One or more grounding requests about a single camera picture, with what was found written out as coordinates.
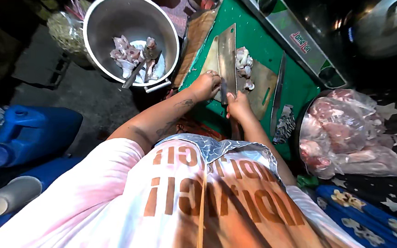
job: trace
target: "ring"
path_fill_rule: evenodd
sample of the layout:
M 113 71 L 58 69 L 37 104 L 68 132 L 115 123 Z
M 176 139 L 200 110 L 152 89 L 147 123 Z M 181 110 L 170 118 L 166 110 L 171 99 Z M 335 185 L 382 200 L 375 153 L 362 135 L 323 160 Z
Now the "ring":
M 209 74 L 209 73 L 212 73 L 212 76 L 213 76 L 213 77 L 215 76 L 215 74 L 214 74 L 214 71 L 213 71 L 213 70 L 208 70 L 206 73 L 207 73 L 207 74 Z

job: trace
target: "knife blade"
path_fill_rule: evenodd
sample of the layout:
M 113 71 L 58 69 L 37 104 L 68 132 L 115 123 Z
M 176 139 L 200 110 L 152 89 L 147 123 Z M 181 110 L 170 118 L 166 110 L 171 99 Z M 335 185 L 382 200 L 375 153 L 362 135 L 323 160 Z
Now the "knife blade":
M 217 55 L 218 72 L 222 80 L 221 104 L 228 104 L 226 93 L 237 96 L 237 81 L 235 77 L 235 23 L 218 36 Z
M 273 95 L 272 114 L 270 115 L 270 136 L 275 136 L 277 129 L 277 112 L 281 104 L 281 90 L 283 89 L 284 72 L 286 71 L 286 52 L 283 51 L 281 57 L 280 69 L 278 71 L 277 86 Z

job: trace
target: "white cylinder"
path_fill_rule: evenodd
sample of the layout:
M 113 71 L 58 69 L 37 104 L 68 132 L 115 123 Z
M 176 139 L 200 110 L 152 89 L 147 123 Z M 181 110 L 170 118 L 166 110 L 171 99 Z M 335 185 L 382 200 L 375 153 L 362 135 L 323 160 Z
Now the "white cylinder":
M 42 192 L 41 182 L 31 176 L 21 176 L 0 188 L 0 215 L 16 210 L 38 197 Z

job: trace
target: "printed label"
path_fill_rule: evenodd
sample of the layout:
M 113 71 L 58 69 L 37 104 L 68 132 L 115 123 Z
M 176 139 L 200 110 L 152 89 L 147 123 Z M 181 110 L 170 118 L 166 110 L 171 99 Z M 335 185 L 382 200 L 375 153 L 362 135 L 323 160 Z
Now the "printed label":
M 300 35 L 300 32 L 296 32 L 290 35 L 290 38 L 300 47 L 301 51 L 306 54 L 311 50 L 310 46 L 307 44 L 307 41 Z

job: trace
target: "pot handle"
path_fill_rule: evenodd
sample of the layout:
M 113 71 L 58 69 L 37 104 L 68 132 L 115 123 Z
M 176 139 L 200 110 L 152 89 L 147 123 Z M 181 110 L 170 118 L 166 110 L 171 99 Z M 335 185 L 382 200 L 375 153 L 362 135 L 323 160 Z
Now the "pot handle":
M 165 87 L 165 86 L 168 86 L 168 85 L 170 85 L 171 84 L 171 81 L 169 81 L 168 79 L 166 79 L 166 82 L 164 82 L 164 83 L 161 83 L 161 84 L 159 84 L 159 85 L 157 85 L 157 86 L 154 86 L 154 87 L 152 87 L 152 88 L 148 88 L 148 87 L 143 87 L 144 89 L 145 89 L 145 91 L 146 91 L 146 93 L 151 93 L 151 92 L 153 92 L 153 91 L 155 91 L 155 90 L 158 90 L 158 89 L 160 89 L 160 88 L 163 88 L 163 87 Z

